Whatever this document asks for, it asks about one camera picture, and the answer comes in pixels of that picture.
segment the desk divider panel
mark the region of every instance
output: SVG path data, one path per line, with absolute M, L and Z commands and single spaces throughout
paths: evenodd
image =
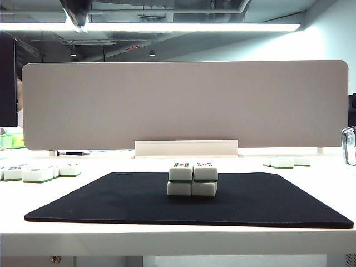
M 348 123 L 343 61 L 33 63 L 23 87 L 33 150 L 149 140 L 339 146 Z

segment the ceiling pipe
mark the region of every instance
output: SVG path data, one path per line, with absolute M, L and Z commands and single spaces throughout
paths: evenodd
M 117 13 L 139 13 L 139 14 L 240 14 L 244 11 L 241 8 L 238 9 L 193 9 L 193 10 L 181 10 L 181 9 L 103 9 L 103 10 L 89 10 L 88 14 L 117 14 Z M 35 10 L 1 10 L 0 14 L 2 15 L 57 15 L 63 14 L 64 11 L 54 11 L 54 10 L 44 10 L 44 11 L 35 11 Z
M 245 11 L 245 8 L 246 8 L 246 5 L 247 3 L 249 2 L 249 0 L 243 0 L 241 1 L 240 3 L 240 6 L 239 6 L 239 9 L 241 9 L 241 14 Z M 225 10 L 231 10 L 231 5 L 232 5 L 232 2 L 229 1 L 229 0 L 225 0 L 222 4 L 223 6 L 223 9 Z M 226 23 L 228 22 L 229 20 L 231 20 L 231 17 L 232 17 L 233 14 L 231 13 L 227 13 L 227 14 L 213 14 L 214 16 L 214 19 L 213 21 L 216 22 L 216 23 Z

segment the monitor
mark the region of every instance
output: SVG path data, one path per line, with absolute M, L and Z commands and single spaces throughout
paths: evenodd
M 15 40 L 0 36 L 0 127 L 17 125 Z

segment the mouse pad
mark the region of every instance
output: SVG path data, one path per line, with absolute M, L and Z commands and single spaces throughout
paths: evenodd
M 353 227 L 352 221 L 276 174 L 219 174 L 215 198 L 168 197 L 167 181 L 168 173 L 113 172 L 24 218 L 59 223 Z

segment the fluorescent light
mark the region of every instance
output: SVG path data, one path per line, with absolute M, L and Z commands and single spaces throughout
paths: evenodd
M 88 31 L 119 32 L 292 32 L 300 24 L 276 23 L 89 23 Z M 0 31 L 75 31 L 65 23 L 0 23 Z

